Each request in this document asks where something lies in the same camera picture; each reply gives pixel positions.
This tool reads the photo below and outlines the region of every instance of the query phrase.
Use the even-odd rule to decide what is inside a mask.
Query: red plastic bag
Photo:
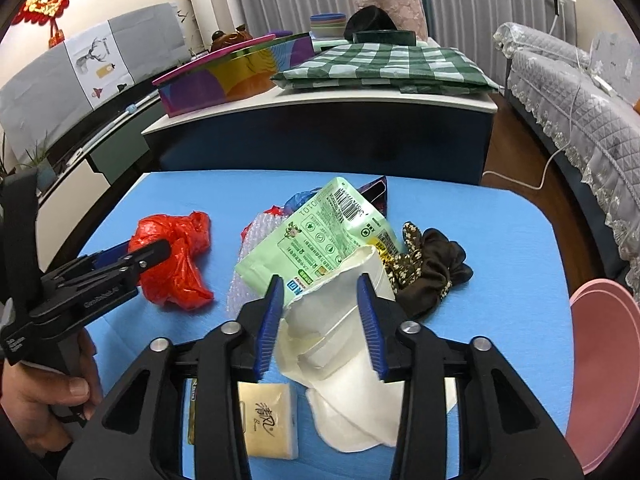
[[[171,301],[184,310],[213,300],[213,292],[205,288],[192,259],[209,249],[209,225],[209,216],[199,211],[189,216],[151,215],[138,222],[129,252],[160,238],[171,244],[171,256],[140,276],[145,298],[158,305]]]

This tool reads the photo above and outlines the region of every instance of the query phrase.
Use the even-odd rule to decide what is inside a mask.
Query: green checkered cloth
[[[380,43],[334,46],[272,79],[286,89],[386,85],[414,94],[471,94],[499,89],[455,48]]]

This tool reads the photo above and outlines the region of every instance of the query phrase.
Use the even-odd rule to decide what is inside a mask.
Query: blue table
[[[156,213],[207,212],[212,249],[197,264],[216,295],[213,306],[191,314],[160,309],[142,295],[89,326],[98,368],[108,391],[154,338],[174,343],[203,337],[227,319],[225,298],[240,247],[241,230],[257,213],[281,205],[294,193],[324,186],[335,175],[285,171],[153,173],[113,209],[84,250],[103,250],[130,237],[139,219]],[[355,187],[374,176],[344,174]],[[388,220],[396,233],[405,221],[436,227],[458,241],[474,276],[453,289],[426,321],[439,336],[468,342],[491,338],[566,431],[573,383],[569,298],[554,232],[531,203],[507,191],[407,178],[388,180]],[[275,364],[269,382],[286,380]],[[394,450],[383,446],[354,454],[329,448],[316,433],[298,391],[300,457],[295,461],[252,458],[254,479],[383,480]],[[449,477],[458,474],[457,413],[449,414]],[[193,478],[193,449],[185,446],[184,475]]]

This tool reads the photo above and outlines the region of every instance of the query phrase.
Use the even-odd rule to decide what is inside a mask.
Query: pink lid
[[[193,70],[194,68],[199,67],[202,64],[208,63],[212,59],[217,59],[219,57],[226,56],[226,54],[229,54],[231,52],[235,52],[236,50],[241,50],[242,48],[247,48],[248,46],[253,46],[255,44],[264,43],[266,41],[275,39],[275,34],[267,34],[266,36],[261,36],[260,38],[253,38],[252,40],[243,41],[242,43],[236,43],[235,45],[226,46],[225,48],[221,48],[220,50],[211,52],[206,56],[199,57],[198,59],[194,59],[193,61],[188,62],[187,64],[179,66],[178,68],[171,70],[171,72],[160,76],[158,79],[154,79],[151,83],[154,86],[161,85],[162,83],[166,83],[167,81],[184,72],[188,72],[189,70]]]
[[[572,317],[574,392],[566,439],[588,473],[640,404],[640,311],[623,286],[594,280],[572,296]]]

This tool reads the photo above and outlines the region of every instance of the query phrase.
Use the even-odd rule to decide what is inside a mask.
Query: colorful box
[[[312,58],[314,48],[308,34],[297,34],[213,54],[153,81],[169,117],[266,92],[271,76]]]

